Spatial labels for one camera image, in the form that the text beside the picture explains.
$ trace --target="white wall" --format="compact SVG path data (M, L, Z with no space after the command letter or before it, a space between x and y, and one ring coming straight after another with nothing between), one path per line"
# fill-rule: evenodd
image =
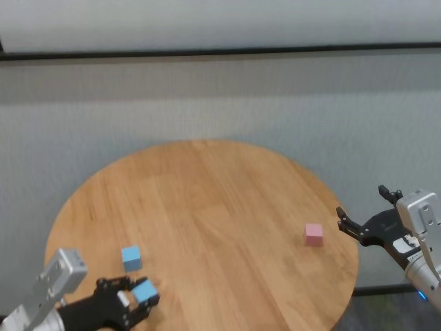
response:
M157 143L272 148L359 222L388 207L379 183L441 193L440 63L435 51L0 63L0 311L42 268L72 192ZM360 256L359 285L403 280L381 249Z
M1 0L7 52L441 41L438 0Z

